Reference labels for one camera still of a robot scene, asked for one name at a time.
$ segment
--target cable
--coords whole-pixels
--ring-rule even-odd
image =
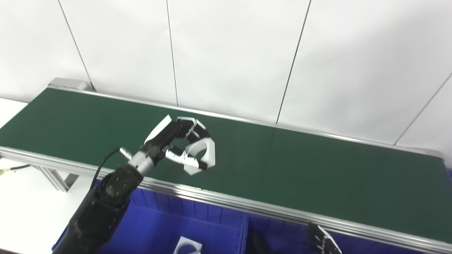
[[[26,164],[26,165],[22,165],[22,166],[18,166],[18,167],[11,167],[9,169],[0,169],[0,175],[3,175],[4,172],[6,171],[10,171],[10,170],[16,170],[16,169],[23,169],[26,167],[29,167],[30,165]]]
[[[23,169],[23,168],[26,168],[29,166],[30,166],[30,164],[26,164],[26,165],[22,165],[22,166],[18,166],[18,167],[12,167],[12,168],[10,168],[10,170]]]
[[[94,184],[96,183],[97,177],[99,176],[99,172],[100,169],[104,166],[105,162],[110,158],[110,156],[112,156],[113,154],[119,152],[119,147],[111,150],[111,152],[104,158],[104,160],[102,161],[102,163],[100,164],[100,166],[97,168],[96,173],[94,174],[93,177],[93,181],[91,182],[91,187],[89,188],[89,190],[91,190],[94,187]]]

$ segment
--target aluminum frame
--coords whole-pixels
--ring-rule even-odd
[[[68,192],[69,189],[74,184],[74,182],[79,177],[76,174],[69,173],[69,175],[65,179],[63,179],[60,176],[60,174],[58,173],[58,171],[56,171],[54,169],[49,169],[49,168],[41,167],[41,166],[38,166],[38,165],[32,165],[32,164],[30,164],[30,165],[32,167],[38,169],[39,171],[41,171],[42,174],[44,174],[44,176],[47,178],[47,180],[58,191]]]
[[[0,156],[10,160],[21,161],[37,167],[58,169],[86,177],[93,177],[97,166],[64,160],[47,155],[21,151],[0,146]],[[99,178],[113,172],[112,169],[102,169]],[[324,226],[325,229],[341,234],[356,236],[363,239],[378,241],[407,249],[413,249],[431,254],[452,253],[452,244],[432,240],[424,237],[387,230],[379,227],[360,224],[352,221],[341,220],[310,212],[299,211],[286,207],[271,205],[263,202],[238,198],[231,195],[202,190],[182,184],[174,184],[157,179],[145,177],[139,188],[147,189],[163,194],[173,195],[185,199],[232,208],[244,212],[250,212],[283,221],[297,224],[307,224],[308,221]]]

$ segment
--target conveyor leg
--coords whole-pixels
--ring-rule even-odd
[[[40,170],[44,176],[49,180],[49,182],[55,187],[55,189],[63,192],[67,192],[71,186],[74,184],[75,180],[79,177],[76,174],[69,174],[66,179],[60,176],[58,171],[54,169],[48,169],[41,166],[33,166]]]

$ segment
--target metal bracket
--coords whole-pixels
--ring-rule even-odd
[[[63,180],[58,171],[54,169],[48,169],[35,165],[33,165],[33,167],[41,171],[53,187],[55,187],[55,189],[63,192],[67,192],[79,177],[76,174],[69,174],[66,179]]]
[[[50,83],[49,86],[56,86],[56,87],[65,87],[65,88],[71,88],[76,90],[87,90],[92,91],[90,85],[87,83],[81,81],[81,80],[71,80],[71,79],[63,79],[63,78],[54,78]]]

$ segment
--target black object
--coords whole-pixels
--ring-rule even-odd
[[[249,254],[280,254],[279,251],[272,252],[260,231],[251,232],[251,241],[247,253]]]
[[[9,169],[0,169],[0,171],[2,171],[2,170],[16,170],[16,169],[24,169],[24,168],[27,168],[27,167],[29,167],[30,166],[30,164],[26,164],[26,165],[22,165],[22,166],[17,166],[17,167],[11,167],[11,168],[9,168]]]
[[[53,253],[93,254],[108,242],[129,206],[132,191],[143,180],[143,174],[165,157],[165,151],[173,139],[190,136],[193,125],[194,122],[189,120],[178,119],[170,122],[140,148],[140,156],[137,158],[138,163],[145,162],[144,169],[138,171],[138,166],[127,163],[120,165],[113,173],[105,176],[100,184],[94,186],[93,183],[105,161],[119,149],[111,151],[98,167],[91,184],[93,188],[70,219],[66,234]]]
[[[309,246],[310,250],[316,251],[319,254],[342,254],[333,237],[321,226],[308,222],[307,230],[308,239],[314,243]]]
[[[119,152],[119,147],[111,150],[111,152],[108,153],[108,155],[104,158],[104,160],[102,161],[102,163],[99,165],[99,167],[96,170],[96,173],[94,174],[93,177],[93,181],[91,182],[91,186],[89,187],[89,189],[91,190],[94,187],[94,184],[96,183],[97,177],[99,176],[99,172],[101,170],[101,168],[104,166],[105,162],[115,153]]]

